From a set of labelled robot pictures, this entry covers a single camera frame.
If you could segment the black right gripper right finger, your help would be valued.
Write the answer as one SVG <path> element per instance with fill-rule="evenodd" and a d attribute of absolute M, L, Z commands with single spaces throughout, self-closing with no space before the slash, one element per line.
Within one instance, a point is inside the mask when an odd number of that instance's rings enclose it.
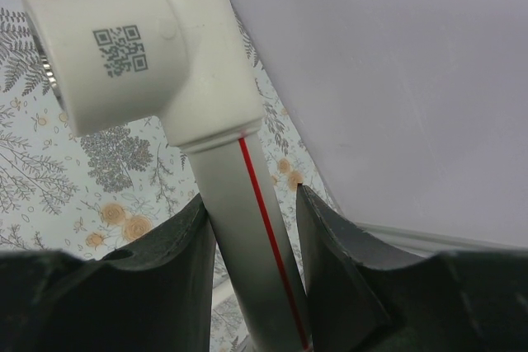
<path fill-rule="evenodd" d="M 300 185 L 296 221 L 317 351 L 524 351 L 527 253 L 421 257 Z"/>

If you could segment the white pipe frame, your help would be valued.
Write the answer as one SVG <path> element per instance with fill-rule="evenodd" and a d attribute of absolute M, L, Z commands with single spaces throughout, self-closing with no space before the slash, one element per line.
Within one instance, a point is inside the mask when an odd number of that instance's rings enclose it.
<path fill-rule="evenodd" d="M 191 164 L 256 351 L 317 351 L 229 0 L 22 0 L 78 136 L 156 116 Z"/>

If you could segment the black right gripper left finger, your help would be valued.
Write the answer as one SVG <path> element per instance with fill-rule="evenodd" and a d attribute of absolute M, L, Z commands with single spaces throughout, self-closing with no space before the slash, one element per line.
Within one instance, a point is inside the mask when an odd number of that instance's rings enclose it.
<path fill-rule="evenodd" d="M 99 260 L 1 255 L 4 351 L 207 351 L 215 240 L 202 199 Z"/>

